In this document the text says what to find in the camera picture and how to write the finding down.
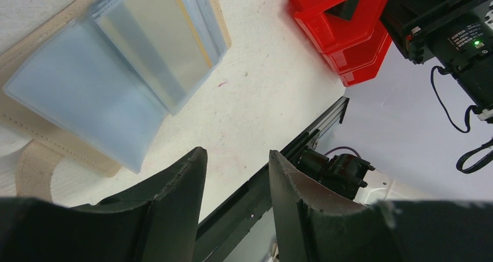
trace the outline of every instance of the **gray surface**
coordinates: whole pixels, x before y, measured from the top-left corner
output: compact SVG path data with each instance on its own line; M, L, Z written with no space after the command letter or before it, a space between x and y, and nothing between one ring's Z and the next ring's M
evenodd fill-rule
M270 209L250 229L250 233L241 240L224 262L264 262L269 258L275 241L274 213Z

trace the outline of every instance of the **yellow stripe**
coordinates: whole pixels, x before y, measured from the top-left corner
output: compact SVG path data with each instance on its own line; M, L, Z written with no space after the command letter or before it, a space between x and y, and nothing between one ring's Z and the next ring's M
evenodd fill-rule
M207 64L209 67L212 67L212 62L210 60L209 54L207 54L207 51L205 50L205 47L202 43L202 40L199 37L199 34L197 30L195 29L195 26L192 22L192 19L188 15L187 8L185 8L185 5L183 4L182 0L175 0L176 4L180 8L181 12L183 13L183 17L185 17L185 20L188 23L188 27L190 28L190 31L192 32L192 36L194 37L195 41L197 42L197 45L199 46L199 50L201 51L204 59L206 60Z

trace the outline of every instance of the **white table surface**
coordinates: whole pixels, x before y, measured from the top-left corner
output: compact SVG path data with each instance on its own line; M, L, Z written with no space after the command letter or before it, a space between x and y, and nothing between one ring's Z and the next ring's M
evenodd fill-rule
M0 52L73 0L0 0ZM343 93L287 13L287 0L219 0L233 46L176 117L167 117L142 172L105 178L70 159L53 174L57 204L97 203L165 169L195 146L209 161L200 219L226 200ZM20 151L30 140L0 125L0 195L15 195Z

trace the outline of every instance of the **black connector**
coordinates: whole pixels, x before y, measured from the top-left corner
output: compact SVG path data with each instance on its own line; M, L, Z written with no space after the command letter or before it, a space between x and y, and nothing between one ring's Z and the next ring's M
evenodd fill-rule
M296 168L326 188L354 200L359 188L368 184L363 180L368 170L375 168L366 160L350 154L334 156L332 159L305 148Z

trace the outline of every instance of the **stitching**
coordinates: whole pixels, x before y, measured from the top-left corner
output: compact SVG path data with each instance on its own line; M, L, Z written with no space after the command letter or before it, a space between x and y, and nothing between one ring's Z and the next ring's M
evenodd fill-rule
M67 23L67 25L65 27L62 27L59 31L57 31L56 33L52 34L49 38L49 40L43 42L40 47L38 49L36 49L21 65L20 67L16 70L16 72L14 72L14 74L11 76L11 78L13 78L15 75L17 75L18 71L20 70L23 70L30 62L31 60L35 59L37 55L41 54L41 52L43 52L44 50L46 50L46 48L51 44L53 43L56 38L60 35L63 34L63 32L67 29L67 26L69 25L70 22L72 22L74 20L71 20Z
M42 41L48 34L50 34L50 32L52 31L55 31L56 28L58 28L59 25L63 24L63 23L68 23L66 21L63 21L63 22L60 22L58 23L56 26L54 26L53 28L51 28L50 30L44 32L39 38L38 40L39 41ZM14 57L12 57L10 60L8 60L6 63L3 64L2 67L0 67L0 71L3 70L6 66L8 66L10 63L12 63L14 60L16 60L20 55L26 53L26 51L29 51L32 47L36 46L38 43L37 42L33 42L31 43L26 49L22 50L21 52L19 52L17 55L15 55Z
M2 115L3 115L5 118L9 119L9 120L10 120L11 122L13 122L14 124L17 124L17 125L21 126L22 128L25 128L26 130L31 131L31 132L32 132L35 136L38 136L38 137L40 137L40 138L43 138L44 140L46 140L46 141L48 141L49 143L51 143L51 144L53 144L53 145L55 145L55 146L57 146L57 147L61 148L62 150L64 150L65 152L67 152L67 153L71 154L72 156L75 156L75 157L79 158L80 160L82 160L82 161L86 162L87 164L89 164L89 165L91 165L91 166L94 166L95 168L97 168L97 169L99 169L99 170L102 170L102 171L104 171L104 172L108 172L107 170L105 170L105 169L101 168L100 166L97 166L96 164L91 163L89 160L87 160L87 159L85 159L85 158L83 158L83 157L81 157L81 156L79 156L79 155L75 154L75 153L74 153L74 152L72 152L71 150L66 149L65 147L62 147L61 145L58 145L58 143L56 143L56 142L54 142L54 141L52 141L52 140L50 140L50 139L48 139L48 138L44 137L43 135L41 135L41 134L39 134L39 133L35 132L35 131L34 131L34 130L32 130L31 128L26 127L24 124L22 124L22 123L18 123L16 120L14 120L13 118L11 118L10 116L7 116L6 114L2 114Z
M220 15L220 17L218 17L219 20L221 20L221 28L223 28L223 32L224 33L227 33L228 30L226 29L226 22L224 21L224 16L223 16L223 11L221 9L221 7L219 6L219 0L213 0L214 1L214 8L216 9L216 11L218 12L218 14Z

